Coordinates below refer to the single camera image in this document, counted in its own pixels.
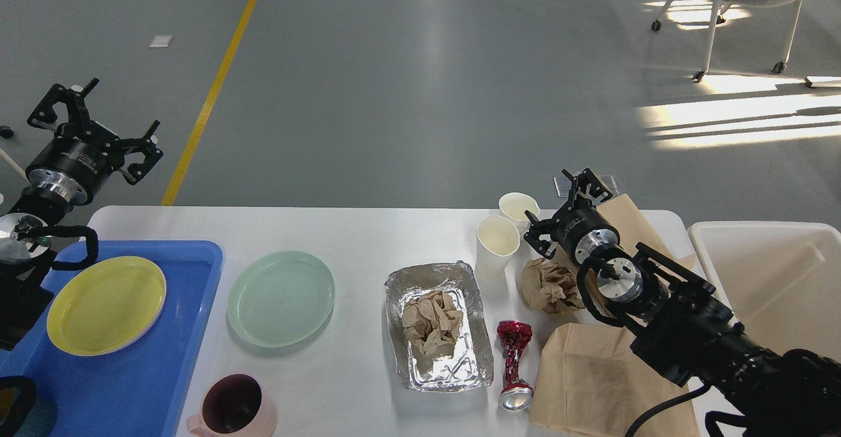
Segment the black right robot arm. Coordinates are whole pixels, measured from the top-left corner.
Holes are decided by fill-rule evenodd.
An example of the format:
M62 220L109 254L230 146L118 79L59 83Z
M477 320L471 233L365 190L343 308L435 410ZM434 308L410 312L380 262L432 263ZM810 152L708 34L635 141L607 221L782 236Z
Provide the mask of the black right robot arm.
M633 436L653 416L718 389L738 410L705 415L707 434L720 425L744 428L746 436L838 436L839 364L804 348L776 354L756 344L733 323L733 311L714 297L713 284L642 242L636 254L621 246L621 234L597 211L612 192L591 170L566 173L566 202L549 219L525 210L525 241L552 260L558 248L577 265L583 305L597 321L625 327L631 351L661 377L690 391L650 408L627 430Z

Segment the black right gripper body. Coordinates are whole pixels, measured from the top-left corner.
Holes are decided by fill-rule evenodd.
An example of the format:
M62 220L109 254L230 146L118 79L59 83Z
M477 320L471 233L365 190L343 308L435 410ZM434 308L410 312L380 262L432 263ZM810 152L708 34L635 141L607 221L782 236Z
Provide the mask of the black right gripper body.
M599 246L618 246L621 236L594 208L562 208L555 214L555 242L580 265Z

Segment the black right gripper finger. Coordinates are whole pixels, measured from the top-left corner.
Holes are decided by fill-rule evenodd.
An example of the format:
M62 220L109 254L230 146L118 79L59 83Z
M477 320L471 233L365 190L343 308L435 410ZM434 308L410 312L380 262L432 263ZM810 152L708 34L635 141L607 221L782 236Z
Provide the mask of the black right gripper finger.
M563 212L592 208L614 197L614 191L591 168L584 168L578 174L562 170L562 176L570 182L567 200L562 205Z
M524 233L524 240L538 254L552 260L558 251L568 255L564 220L567 210L558 210L549 219L539 219L531 210L524 212L528 219L528 230Z

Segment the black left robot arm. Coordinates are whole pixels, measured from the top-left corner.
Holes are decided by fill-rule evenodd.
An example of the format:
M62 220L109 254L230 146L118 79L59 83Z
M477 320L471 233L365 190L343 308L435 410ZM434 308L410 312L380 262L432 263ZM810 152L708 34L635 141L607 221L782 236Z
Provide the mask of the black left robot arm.
M86 225L63 225L76 206L86 206L109 177L119 173L136 185L163 157L160 122L140 137L120 137L90 116L81 89L54 84L27 123L53 137L24 171L26 188L2 215L1 347L11 351L35 326L54 294L42 287L51 271L90 267L99 255L97 233Z

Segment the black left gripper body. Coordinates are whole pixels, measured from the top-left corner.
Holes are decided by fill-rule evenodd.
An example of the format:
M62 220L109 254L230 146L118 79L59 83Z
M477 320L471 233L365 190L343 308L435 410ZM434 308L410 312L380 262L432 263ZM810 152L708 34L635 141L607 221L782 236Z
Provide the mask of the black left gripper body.
M122 168L114 141L55 137L25 173L33 187L51 189L73 206L90 204L112 173Z

